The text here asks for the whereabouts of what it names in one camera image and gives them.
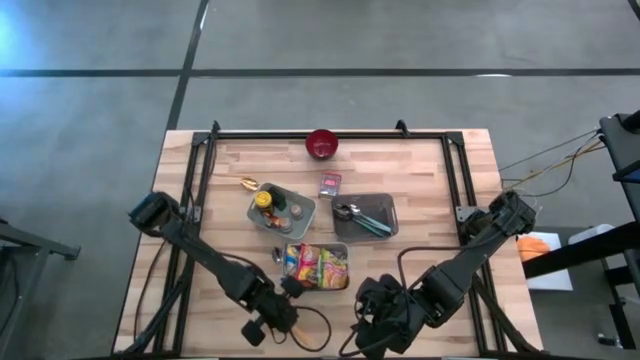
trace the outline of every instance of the tray of snacks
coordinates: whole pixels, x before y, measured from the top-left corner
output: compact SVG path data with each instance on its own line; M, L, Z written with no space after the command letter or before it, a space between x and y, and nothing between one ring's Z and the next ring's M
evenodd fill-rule
M287 244L274 250L282 275L298 279L307 290L335 291L349 286L349 247L341 242Z

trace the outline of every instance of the gray tray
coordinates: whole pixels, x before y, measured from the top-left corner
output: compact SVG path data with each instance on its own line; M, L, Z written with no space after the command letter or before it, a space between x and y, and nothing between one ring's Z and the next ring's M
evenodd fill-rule
M391 236L398 233L399 226L393 197L387 193L338 195L331 199L332 208L335 204L355 204L363 215L388 225L391 228ZM388 239L388 237L377 237L353 221L344 221L335 217L333 217L333 229L339 239L349 242Z
M274 215L279 217L288 217L291 219L291 231L283 232L279 229L273 229L267 227L264 224L264 219L262 217L262 213L255 206L254 201L251 201L251 205L249 205L249 210L247 210L247 217L251 220L256 226L261 227L267 231L278 234L280 236L284 236L287 239L291 240L300 240L307 233L309 229L309 225L311 225L311 221L313 220L313 215L316 212L316 203L312 199L302 196L300 194L294 193L293 191L282 188L278 185L274 185L272 183L264 183L258 191L269 191L271 188L276 188L280 191L285 199L287 200L287 207L280 211L274 208ZM298 204L302 207L302 218L296 220L291 216L291 206L293 204Z

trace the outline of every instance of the snack package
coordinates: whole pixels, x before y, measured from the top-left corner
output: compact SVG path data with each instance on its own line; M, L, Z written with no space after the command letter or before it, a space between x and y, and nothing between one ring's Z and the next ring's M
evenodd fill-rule
M296 279L300 280L306 288L318 285L318 262L320 261L320 249L314 246L302 244L300 246L300 260Z
M284 258L285 272L287 275L295 275L298 272L298 258L300 252L293 245L287 245L287 254Z
M322 281L323 289L344 289L347 287L349 273L346 259L339 259L327 249L322 249Z

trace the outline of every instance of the butcher block tabletop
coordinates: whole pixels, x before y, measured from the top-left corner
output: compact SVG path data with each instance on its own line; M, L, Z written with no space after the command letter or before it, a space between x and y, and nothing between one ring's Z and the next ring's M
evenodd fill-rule
M486 207L501 191L500 176L484 129L460 130L480 207ZM164 191L176 199L182 193L193 131L169 131L158 164L153 191ZM291 340L277 345L266 327L267 337L258 347L251 346L241 334L248 314L227 299L216 278L196 264L191 289L182 356L192 357L318 357L337 356L340 345L356 323L353 307L358 286L366 277L377 279L384 273L398 278L396 256L404 248L428 245L458 245L447 174L440 141L430 139L341 139L336 155L328 161L315 161L307 154L304 140L218 140L213 176L207 187L200 237L219 251L245 257L276 283L282 276L281 265L271 256L274 247L286 240L256 227L247 218L252 193L240 185L250 177L259 183L273 183L312 198L317 209L304 243L326 243L339 239L333 232L330 202L318 198L323 172L342 175L341 194L388 193L395 203L399 232L388 240L351 243L350 286L343 291L305 292L295 305L322 311L331 322L333 336L320 353L301 350ZM465 204L458 156L452 147L458 187ZM200 156L196 174L201 170ZM197 191L197 182L193 191ZM142 235L126 302L122 312L114 351L124 350L133 341L133 326L142 286L153 257L162 240ZM160 255L139 316L138 332L158 309L169 261L169 248ZM430 266L455 256L455 251L412 252L403 257L407 282L412 283ZM531 298L515 241L507 241L491 258L493 280L500 306L516 328L534 346L541 348ZM488 311L482 305L487 337L494 344ZM166 348L173 340L173 318L167 326ZM326 325L314 313L299 312L297 327L320 345L327 334ZM277 340L282 334L275 334ZM347 351L355 350L351 343ZM477 355L473 322L468 301L438 329L424 327L411 347L399 355L387 357L474 356Z

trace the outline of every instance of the black stripe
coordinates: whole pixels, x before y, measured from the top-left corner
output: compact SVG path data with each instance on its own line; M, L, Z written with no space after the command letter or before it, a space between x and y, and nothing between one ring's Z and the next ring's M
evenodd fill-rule
M20 70L0 69L0 77L174 77L180 76L178 69L113 69L113 70Z
M0 77L176 77L188 78L313 78L313 77L472 77L506 75L513 77L574 77L574 76L640 76L640 68L541 68L541 69L191 69L195 48L189 46L183 69L113 69L113 70L0 70Z
M638 20L640 20L640 3L638 3L638 0L629 0L629 5L631 5L631 9L633 9Z
M547 69L195 69L192 77L465 77L465 76L640 76L640 68Z
M198 49L200 35L202 35L202 29L200 28L200 25L204 19L208 5L209 0L201 0L200 5L198 6L196 20L193 23L193 30L191 31L191 40L189 41L187 55L185 56L184 64L182 65L182 73L180 74L180 80L178 81L176 94L173 97L173 103L171 104L171 111L169 112L169 119L167 120L166 130L175 130L178 127L178 120L180 119L182 103L184 102L184 97L187 93L187 85L189 84L191 69L193 68L193 62L196 58L196 50Z

